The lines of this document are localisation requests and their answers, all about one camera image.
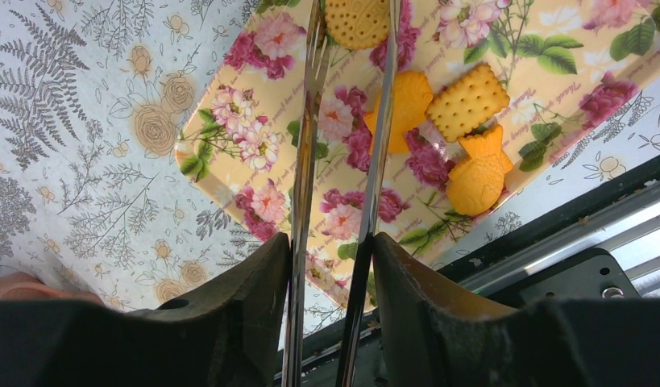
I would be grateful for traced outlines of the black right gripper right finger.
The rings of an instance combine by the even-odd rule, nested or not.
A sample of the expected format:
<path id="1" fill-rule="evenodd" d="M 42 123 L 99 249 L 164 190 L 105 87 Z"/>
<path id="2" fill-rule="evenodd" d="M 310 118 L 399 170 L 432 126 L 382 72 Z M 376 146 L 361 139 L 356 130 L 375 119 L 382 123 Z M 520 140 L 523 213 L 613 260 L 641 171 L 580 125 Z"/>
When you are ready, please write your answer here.
<path id="1" fill-rule="evenodd" d="M 660 386 L 660 299 L 494 302 L 374 239 L 391 386 Z"/>

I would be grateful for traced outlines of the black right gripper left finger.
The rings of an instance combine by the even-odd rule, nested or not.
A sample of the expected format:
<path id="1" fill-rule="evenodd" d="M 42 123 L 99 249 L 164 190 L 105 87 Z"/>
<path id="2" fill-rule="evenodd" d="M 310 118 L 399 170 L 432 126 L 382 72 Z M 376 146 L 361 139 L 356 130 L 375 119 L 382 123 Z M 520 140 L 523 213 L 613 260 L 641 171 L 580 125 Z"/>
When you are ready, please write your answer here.
<path id="1" fill-rule="evenodd" d="M 290 258 L 275 234 L 154 310 L 0 301 L 0 386 L 269 386 Z"/>

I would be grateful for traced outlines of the orange bear cookie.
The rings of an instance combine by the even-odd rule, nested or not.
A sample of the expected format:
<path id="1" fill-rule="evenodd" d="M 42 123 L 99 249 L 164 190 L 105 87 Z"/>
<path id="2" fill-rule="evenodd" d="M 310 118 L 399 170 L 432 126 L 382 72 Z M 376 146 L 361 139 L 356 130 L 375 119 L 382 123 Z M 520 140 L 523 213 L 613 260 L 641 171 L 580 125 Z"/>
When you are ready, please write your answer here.
<path id="1" fill-rule="evenodd" d="M 426 121 L 425 112 L 434 98 L 434 92 L 426 74 L 414 70 L 397 73 L 392 91 L 392 127 L 388 153 L 408 153 L 405 134 Z"/>

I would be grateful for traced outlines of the metal tongs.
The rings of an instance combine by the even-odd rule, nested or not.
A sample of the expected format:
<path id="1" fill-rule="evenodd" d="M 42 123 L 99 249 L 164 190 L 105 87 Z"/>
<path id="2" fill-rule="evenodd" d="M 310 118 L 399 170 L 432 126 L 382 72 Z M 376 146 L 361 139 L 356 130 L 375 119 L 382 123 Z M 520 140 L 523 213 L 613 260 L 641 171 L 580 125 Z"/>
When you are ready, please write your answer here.
<path id="1" fill-rule="evenodd" d="M 380 195 L 386 165 L 388 141 L 393 112 L 393 83 L 397 71 L 397 35 L 401 17 L 401 4 L 388 2 L 389 21 L 385 71 L 380 95 L 376 133 L 363 213 L 358 234 L 358 246 L 351 278 L 350 297 L 341 342 L 336 384 L 352 386 L 355 379 L 355 362 L 361 334 L 360 324 L 367 293 L 367 280 L 374 249 L 374 237 L 378 220 Z M 292 272 L 288 292 L 288 313 L 282 366 L 284 386 L 301 385 L 303 314 L 301 307 L 305 299 L 305 260 L 309 220 L 313 196 L 314 167 L 316 160 L 319 113 L 322 90 L 329 65 L 330 47 L 326 41 L 324 7 L 314 1 L 310 10 L 305 50 L 305 74 L 303 80 L 304 107 L 301 126 L 297 137 L 297 164 L 291 201 L 291 250 Z"/>

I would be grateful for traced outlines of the round orange biscuit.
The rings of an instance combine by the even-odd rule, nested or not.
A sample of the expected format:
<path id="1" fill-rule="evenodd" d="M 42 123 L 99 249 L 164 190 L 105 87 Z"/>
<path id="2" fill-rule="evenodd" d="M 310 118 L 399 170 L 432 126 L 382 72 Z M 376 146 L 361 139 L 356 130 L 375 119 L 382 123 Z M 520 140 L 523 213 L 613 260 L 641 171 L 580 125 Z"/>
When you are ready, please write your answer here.
<path id="1" fill-rule="evenodd" d="M 390 5 L 385 0 L 327 0 L 324 14 L 330 36 L 350 50 L 374 48 L 390 31 Z"/>

